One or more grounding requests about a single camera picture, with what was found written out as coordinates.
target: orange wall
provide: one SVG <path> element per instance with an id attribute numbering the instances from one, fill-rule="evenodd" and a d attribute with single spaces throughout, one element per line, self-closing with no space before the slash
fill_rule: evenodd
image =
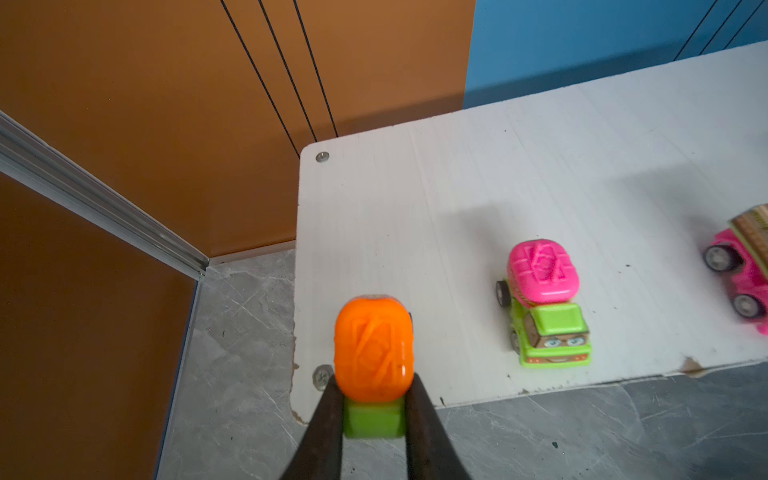
<path id="1" fill-rule="evenodd" d="M 195 282 L 0 174 L 0 478 L 151 478 Z"/>
<path id="2" fill-rule="evenodd" d="M 462 106 L 472 1 L 227 8 L 261 79 L 220 2 L 11 2 L 0 110 L 212 257 L 294 238 L 308 143 Z"/>

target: marble tile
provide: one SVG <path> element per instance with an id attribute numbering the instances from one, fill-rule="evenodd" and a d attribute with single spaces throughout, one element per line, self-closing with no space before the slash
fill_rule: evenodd
<path id="1" fill-rule="evenodd" d="M 211 267 L 159 478 L 279 478 L 294 253 Z M 473 478 L 768 478 L 768 364 L 438 411 Z M 405 478 L 405 442 L 344 442 L 343 478 Z"/>

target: green cab roof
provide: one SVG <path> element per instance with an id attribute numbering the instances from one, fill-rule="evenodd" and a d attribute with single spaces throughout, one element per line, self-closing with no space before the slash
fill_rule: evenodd
<path id="1" fill-rule="evenodd" d="M 542 336 L 579 333 L 588 330 L 581 308 L 575 303 L 553 303 L 531 309 L 536 329 Z"/>

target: metal screw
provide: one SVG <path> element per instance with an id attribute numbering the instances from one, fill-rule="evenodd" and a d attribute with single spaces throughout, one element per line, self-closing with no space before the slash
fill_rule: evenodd
<path id="1" fill-rule="evenodd" d="M 315 384 L 315 388 L 320 392 L 326 389 L 328 382 L 333 376 L 333 367 L 330 365 L 321 365 L 315 369 L 312 374 L 312 383 Z"/>

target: white wooden board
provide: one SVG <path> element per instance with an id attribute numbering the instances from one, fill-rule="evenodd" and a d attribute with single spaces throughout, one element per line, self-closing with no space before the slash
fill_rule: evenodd
<path id="1" fill-rule="evenodd" d="M 336 315 L 364 293 L 411 311 L 438 406 L 768 357 L 700 257 L 768 202 L 768 42 L 320 142 L 300 172 L 290 401 L 305 421 Z M 589 367 L 528 370 L 511 350 L 494 283 L 534 238 L 578 269 Z"/>

